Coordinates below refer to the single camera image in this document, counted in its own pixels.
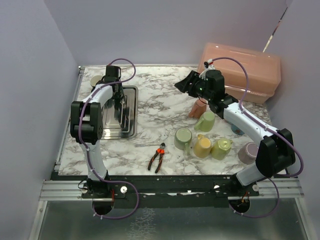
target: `mug handle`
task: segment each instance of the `mug handle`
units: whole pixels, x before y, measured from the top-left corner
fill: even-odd
[[[199,119],[199,121],[194,126],[194,130],[198,131],[200,129],[200,125],[202,124],[203,121],[204,121],[203,118]]]
[[[186,154],[187,154],[187,155],[190,155],[190,146],[189,146],[189,143],[186,143],[186,144],[184,145],[184,149],[185,149]]]

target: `orange box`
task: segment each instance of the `orange box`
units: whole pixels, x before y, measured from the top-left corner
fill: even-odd
[[[245,101],[263,104],[275,94],[281,81],[280,58],[278,56],[239,47],[207,43],[197,71],[201,73],[205,69],[204,62],[219,57],[234,58],[247,71],[249,90]],[[213,65],[224,76],[226,93],[241,99],[246,89],[246,77],[241,67],[228,59],[214,61]]]

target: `pliers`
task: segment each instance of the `pliers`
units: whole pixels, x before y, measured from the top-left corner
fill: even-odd
[[[151,169],[151,165],[154,162],[154,160],[156,159],[156,157],[160,154],[160,160],[159,160],[159,164],[158,167],[155,170],[155,173],[158,173],[160,168],[161,168],[161,164],[162,164],[162,159],[164,158],[165,155],[165,144],[161,143],[160,147],[156,150],[154,156],[151,158],[149,165],[148,165],[148,170],[150,171]]]

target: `pink mug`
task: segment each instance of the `pink mug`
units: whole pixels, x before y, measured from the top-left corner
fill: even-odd
[[[193,107],[189,112],[189,117],[199,119],[205,111],[207,111],[207,101],[200,98],[193,104]]]

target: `pliers handle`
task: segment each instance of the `pliers handle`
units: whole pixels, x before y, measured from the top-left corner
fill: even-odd
[[[165,146],[166,146],[166,145],[165,145],[164,143],[161,143],[161,147],[156,150],[154,156],[150,159],[150,162],[149,162],[149,165],[148,165],[148,170],[149,170],[149,171],[150,171],[151,165],[152,165],[152,163],[154,162],[154,160],[156,159],[156,157],[157,157],[158,155],[160,155],[159,164],[158,164],[158,167],[157,167],[156,170],[155,170],[155,173],[157,174],[157,173],[159,172],[159,170],[160,170],[160,168],[161,168],[161,165],[162,165],[162,160],[163,160],[164,155],[165,155],[165,149],[164,149]]]

